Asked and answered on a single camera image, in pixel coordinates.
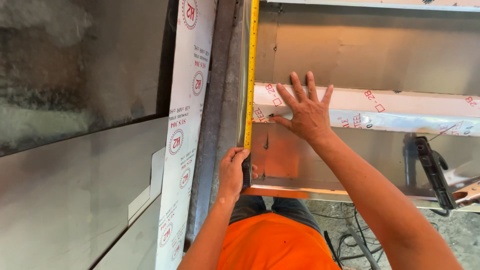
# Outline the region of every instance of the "person's right hand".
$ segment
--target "person's right hand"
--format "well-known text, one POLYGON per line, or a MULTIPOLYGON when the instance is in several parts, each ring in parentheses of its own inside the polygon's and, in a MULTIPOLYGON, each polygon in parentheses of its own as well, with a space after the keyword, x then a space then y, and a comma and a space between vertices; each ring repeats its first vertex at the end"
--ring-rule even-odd
POLYGON ((277 84, 276 89, 291 108, 293 112, 292 120, 281 116, 270 117, 270 120, 286 127, 310 145, 328 140, 334 135, 328 115, 328 105, 332 97, 333 85, 327 88, 322 101, 319 101, 312 72, 307 73, 308 97, 303 91, 297 74, 292 72, 290 78, 299 101, 296 101, 283 85, 277 84))

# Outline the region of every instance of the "tape measure numbers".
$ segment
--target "tape measure numbers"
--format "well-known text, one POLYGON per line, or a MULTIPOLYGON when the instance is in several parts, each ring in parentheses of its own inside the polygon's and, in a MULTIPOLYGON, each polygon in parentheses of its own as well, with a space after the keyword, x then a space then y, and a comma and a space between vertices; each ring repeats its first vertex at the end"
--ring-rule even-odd
MULTIPOLYGON (((252 118, 253 118, 253 87, 255 84, 255 60, 257 53, 257 30, 259 0, 252 0, 250 15, 250 45, 248 53, 248 84, 247 84, 247 115, 245 118, 245 137, 243 148, 251 149, 252 144, 252 118)), ((251 154, 242 163, 243 187, 252 185, 252 159, 251 154)))

